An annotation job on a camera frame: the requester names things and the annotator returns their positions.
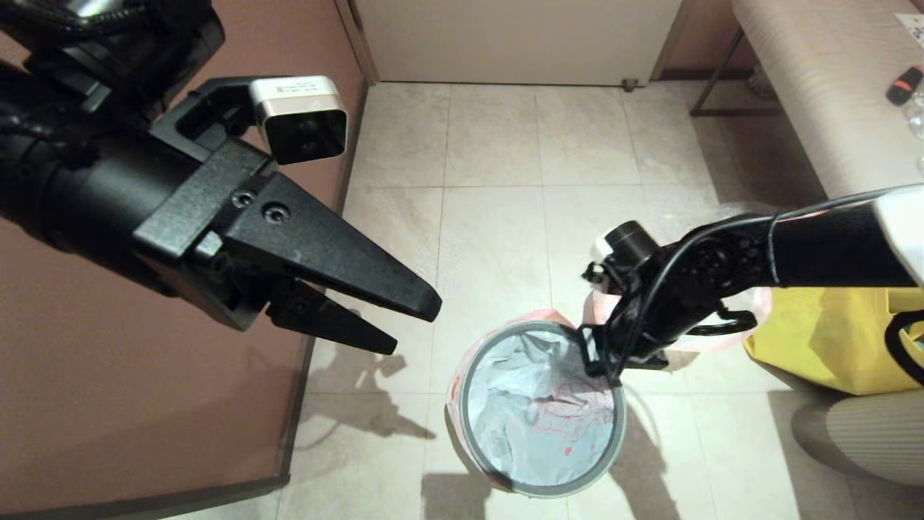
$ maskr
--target beige floor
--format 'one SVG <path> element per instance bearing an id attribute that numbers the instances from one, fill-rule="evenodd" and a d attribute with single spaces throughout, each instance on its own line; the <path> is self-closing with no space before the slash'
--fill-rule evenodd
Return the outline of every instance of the beige floor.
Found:
<path id="1" fill-rule="evenodd" d="M 346 218 L 434 284 L 443 311 L 427 324 L 339 298 L 395 335 L 398 356 L 319 341 L 291 484 L 188 518 L 919 520 L 919 489 L 808 458 L 788 420 L 825 395 L 742 348 L 629 374 L 618 464 L 567 499 L 491 490 L 453 451 L 444 391 L 462 352 L 536 308 L 578 318 L 600 231 L 638 219 L 668 241 L 823 197 L 785 118 L 691 120 L 700 86 L 372 88 Z M 748 102 L 739 83 L 717 98 Z"/>

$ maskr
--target brown wall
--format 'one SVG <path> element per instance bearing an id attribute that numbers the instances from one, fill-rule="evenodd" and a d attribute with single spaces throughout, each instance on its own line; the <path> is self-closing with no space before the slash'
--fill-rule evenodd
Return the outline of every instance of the brown wall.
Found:
<path id="1" fill-rule="evenodd" d="M 732 0 L 684 0 L 678 16 L 676 43 L 665 49 L 664 70 L 716 68 L 738 27 Z M 756 59 L 746 37 L 729 67 L 750 68 Z"/>
<path id="2" fill-rule="evenodd" d="M 334 0 L 222 0 L 216 75 L 324 74 L 351 114 L 362 78 Z M 0 57 L 22 58 L 0 40 Z M 285 172 L 333 206 L 343 160 Z M 247 333 L 0 223 L 0 513 L 268 477 L 301 338 Z"/>

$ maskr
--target white door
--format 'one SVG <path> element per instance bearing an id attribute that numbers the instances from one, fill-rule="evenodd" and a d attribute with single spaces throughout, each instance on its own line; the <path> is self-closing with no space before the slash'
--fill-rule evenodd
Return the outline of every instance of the white door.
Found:
<path id="1" fill-rule="evenodd" d="M 648 82 L 681 0 L 355 0 L 382 80 Z"/>

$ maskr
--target yellow bag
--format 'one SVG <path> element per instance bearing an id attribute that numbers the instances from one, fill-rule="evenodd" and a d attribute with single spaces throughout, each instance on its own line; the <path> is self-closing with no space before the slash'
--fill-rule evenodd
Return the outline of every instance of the yellow bag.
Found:
<path id="1" fill-rule="evenodd" d="M 751 357 L 855 395 L 920 388 L 886 348 L 893 313 L 924 309 L 920 289 L 774 289 L 770 319 L 746 342 Z M 924 323 L 898 334 L 924 366 Z"/>

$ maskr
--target cushioned bench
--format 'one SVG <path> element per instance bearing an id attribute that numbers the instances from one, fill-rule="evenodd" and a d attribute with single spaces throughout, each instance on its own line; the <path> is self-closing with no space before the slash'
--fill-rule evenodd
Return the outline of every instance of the cushioned bench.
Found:
<path id="1" fill-rule="evenodd" d="M 924 141 L 885 98 L 924 52 L 908 0 L 735 0 L 735 14 L 831 197 L 924 181 Z"/>

